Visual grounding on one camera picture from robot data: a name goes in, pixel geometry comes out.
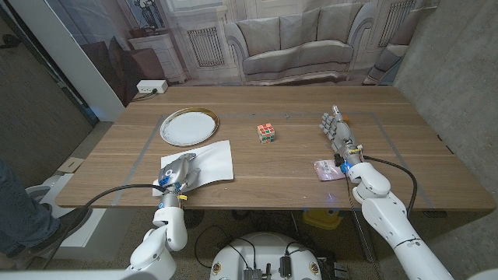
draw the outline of white paper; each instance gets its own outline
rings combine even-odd
[[[194,152],[197,157],[190,163],[190,170],[200,168],[201,172],[193,185],[188,187],[191,191],[204,184],[211,183],[217,180],[233,180],[233,166],[232,166],[232,152],[230,151],[230,141],[220,141],[212,143],[201,148],[179,152],[171,156],[164,156],[161,158],[161,168],[169,163],[172,163],[178,156],[185,153]],[[154,181],[155,185],[159,185],[157,180]],[[153,189],[153,196],[159,196],[162,192]]]

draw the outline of yellow object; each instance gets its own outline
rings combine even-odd
[[[332,230],[339,226],[344,212],[331,209],[306,210],[303,212],[303,222],[321,229]]]

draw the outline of robotic hand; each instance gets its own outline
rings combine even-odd
[[[422,241],[407,219],[402,201],[391,192],[389,180],[362,157],[363,147],[342,119],[336,105],[332,115],[325,113],[320,128],[335,151],[335,162],[358,184],[352,189],[362,205],[365,220],[389,243],[410,279],[453,279],[451,274]]]
[[[187,244],[187,229],[184,221],[182,191],[188,191],[201,170],[189,172],[194,153],[183,154],[166,165],[159,173],[159,184],[164,187],[159,209],[154,214],[153,224],[158,229],[149,230],[130,259],[128,271],[146,271],[158,279],[169,279],[177,269],[170,250],[178,251]]]

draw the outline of sofa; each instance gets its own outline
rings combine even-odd
[[[244,85],[273,85],[327,76],[347,77],[374,3],[345,3],[297,15],[225,25]]]
[[[165,79],[152,48],[125,51],[115,37],[109,48],[103,41],[80,47],[125,107],[139,92],[136,86],[141,80]]]

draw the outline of power strip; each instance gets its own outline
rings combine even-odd
[[[154,89],[157,93],[165,93],[168,83],[165,80],[142,80],[137,85],[139,93],[151,93]]]

